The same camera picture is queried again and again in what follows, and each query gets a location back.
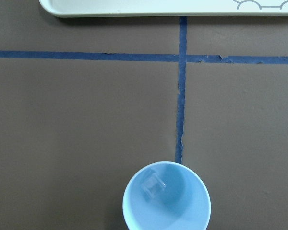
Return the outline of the clear ice cube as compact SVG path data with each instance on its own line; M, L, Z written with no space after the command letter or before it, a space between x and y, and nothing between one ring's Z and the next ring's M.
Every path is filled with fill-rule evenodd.
M148 197L148 199L156 198L165 191L165 188L165 182L156 172L151 172L150 174L148 174L141 183L141 189Z

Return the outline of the light blue plastic cup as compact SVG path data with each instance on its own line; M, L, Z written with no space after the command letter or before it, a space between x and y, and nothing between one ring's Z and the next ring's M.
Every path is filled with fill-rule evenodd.
M165 182L163 193L148 199L141 183L151 172ZM124 220L130 230L205 230L211 201L201 178L188 167L160 161L140 169L128 182L122 200Z

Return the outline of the cream bear serving tray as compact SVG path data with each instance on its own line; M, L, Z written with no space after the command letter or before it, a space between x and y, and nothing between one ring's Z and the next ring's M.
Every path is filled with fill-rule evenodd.
M288 0L41 0L57 17L288 16Z

